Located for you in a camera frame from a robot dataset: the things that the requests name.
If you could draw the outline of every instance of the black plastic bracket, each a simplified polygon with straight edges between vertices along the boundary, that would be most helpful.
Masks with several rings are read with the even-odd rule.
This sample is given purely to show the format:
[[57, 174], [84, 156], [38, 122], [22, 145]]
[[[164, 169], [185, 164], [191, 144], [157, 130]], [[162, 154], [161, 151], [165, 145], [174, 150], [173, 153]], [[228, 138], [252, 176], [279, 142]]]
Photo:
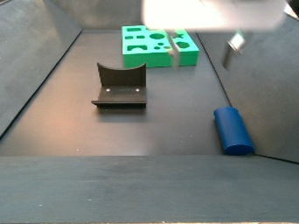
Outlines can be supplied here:
[[96, 101], [98, 106], [144, 106], [145, 96], [145, 64], [129, 69], [114, 69], [97, 63], [101, 83]]

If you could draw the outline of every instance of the bin floor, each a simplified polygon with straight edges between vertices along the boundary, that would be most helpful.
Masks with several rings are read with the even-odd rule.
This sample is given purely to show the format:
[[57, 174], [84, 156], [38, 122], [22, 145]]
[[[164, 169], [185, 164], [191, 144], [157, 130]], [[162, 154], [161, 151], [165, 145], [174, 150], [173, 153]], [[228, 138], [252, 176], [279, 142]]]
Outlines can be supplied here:
[[84, 31], [0, 144], [0, 156], [221, 154], [212, 112], [228, 101], [200, 48], [197, 66], [146, 68], [146, 108], [100, 109], [97, 62], [122, 67], [120, 31]]

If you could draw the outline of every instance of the green block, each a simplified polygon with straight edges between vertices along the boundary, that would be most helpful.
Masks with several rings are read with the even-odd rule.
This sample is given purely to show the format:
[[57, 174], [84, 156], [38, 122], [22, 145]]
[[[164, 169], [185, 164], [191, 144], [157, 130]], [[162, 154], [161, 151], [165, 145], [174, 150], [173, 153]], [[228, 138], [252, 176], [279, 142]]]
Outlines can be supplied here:
[[[199, 48], [185, 30], [176, 30], [173, 43], [179, 46], [180, 66], [195, 66], [199, 58]], [[164, 30], [146, 30], [144, 25], [122, 26], [124, 67], [170, 67], [172, 50]]]

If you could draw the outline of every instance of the gray panel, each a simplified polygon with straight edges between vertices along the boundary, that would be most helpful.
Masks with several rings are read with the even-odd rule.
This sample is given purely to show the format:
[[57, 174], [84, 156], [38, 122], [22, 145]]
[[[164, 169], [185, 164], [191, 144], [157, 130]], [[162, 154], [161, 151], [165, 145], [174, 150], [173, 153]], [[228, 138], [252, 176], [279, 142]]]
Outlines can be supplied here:
[[1, 222], [299, 222], [297, 173], [260, 157], [1, 157]]
[[141, 24], [141, 0], [52, 0], [85, 30]]
[[46, 0], [0, 6], [0, 135], [65, 53], [80, 28]]
[[220, 62], [231, 34], [200, 34], [232, 105], [240, 110], [256, 154], [299, 162], [299, 23], [289, 17], [248, 38], [228, 71]]
[[1, 140], [0, 155], [223, 153], [212, 111], [228, 102], [204, 52], [197, 66], [146, 68], [145, 109], [90, 104], [98, 98], [97, 62], [122, 67], [120, 31], [80, 34]]

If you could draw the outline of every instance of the blue foam roller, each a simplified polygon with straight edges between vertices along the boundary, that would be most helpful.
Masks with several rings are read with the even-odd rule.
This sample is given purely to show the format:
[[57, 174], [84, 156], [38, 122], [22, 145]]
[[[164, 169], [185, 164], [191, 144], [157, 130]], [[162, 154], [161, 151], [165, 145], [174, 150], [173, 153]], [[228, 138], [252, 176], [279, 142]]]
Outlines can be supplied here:
[[252, 153], [255, 149], [239, 111], [232, 107], [223, 107], [213, 111], [213, 115], [225, 154], [247, 155]]

